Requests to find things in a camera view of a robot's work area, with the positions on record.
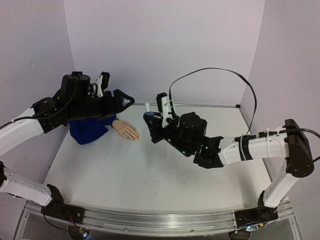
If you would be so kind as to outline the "white nail polish cap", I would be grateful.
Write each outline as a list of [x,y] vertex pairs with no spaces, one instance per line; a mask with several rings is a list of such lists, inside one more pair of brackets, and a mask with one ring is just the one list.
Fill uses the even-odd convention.
[[149,102],[145,102],[144,105],[145,105],[145,111],[146,111],[147,113],[151,112],[150,103],[149,103]]

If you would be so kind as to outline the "blue nail polish bottle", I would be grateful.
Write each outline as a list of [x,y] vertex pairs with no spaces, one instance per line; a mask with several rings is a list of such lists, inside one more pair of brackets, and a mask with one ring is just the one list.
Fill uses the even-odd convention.
[[145,116],[152,117],[152,116],[154,116],[155,114],[154,114],[153,111],[146,111],[146,112],[144,113],[144,115],[145,115]]

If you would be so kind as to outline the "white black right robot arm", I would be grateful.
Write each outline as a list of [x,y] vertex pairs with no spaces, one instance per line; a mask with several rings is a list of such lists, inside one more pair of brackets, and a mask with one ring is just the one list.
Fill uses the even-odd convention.
[[287,119],[282,128],[236,137],[207,137],[207,121],[195,112],[167,119],[158,112],[145,112],[143,119],[152,143],[165,140],[185,157],[205,169],[222,168],[234,163],[283,158],[278,175],[262,192],[260,205],[276,208],[293,185],[314,171],[306,129]]

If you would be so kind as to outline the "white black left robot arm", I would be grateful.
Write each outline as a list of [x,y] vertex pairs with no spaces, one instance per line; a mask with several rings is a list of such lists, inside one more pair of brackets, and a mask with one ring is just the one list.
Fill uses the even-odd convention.
[[66,126],[69,121],[104,120],[132,106],[135,103],[132,96],[119,89],[107,90],[109,79],[108,72],[102,72],[94,83],[81,71],[64,75],[53,97],[37,101],[0,127],[0,154],[5,155],[33,137]]

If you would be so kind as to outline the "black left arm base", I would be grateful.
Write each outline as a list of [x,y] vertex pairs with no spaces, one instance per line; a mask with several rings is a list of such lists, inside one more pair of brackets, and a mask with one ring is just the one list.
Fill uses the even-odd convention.
[[66,204],[59,189],[51,184],[46,185],[50,190],[51,201],[43,206],[41,213],[46,217],[52,217],[59,220],[69,221],[81,224],[84,220],[85,209],[83,207]]

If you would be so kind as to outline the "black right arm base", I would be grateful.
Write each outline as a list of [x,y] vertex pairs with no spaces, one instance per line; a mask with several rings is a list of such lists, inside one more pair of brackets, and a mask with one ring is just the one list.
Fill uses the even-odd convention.
[[247,226],[266,224],[278,219],[277,206],[265,206],[263,197],[265,191],[262,191],[258,198],[257,206],[243,210],[237,210],[234,213],[237,229],[243,229]]

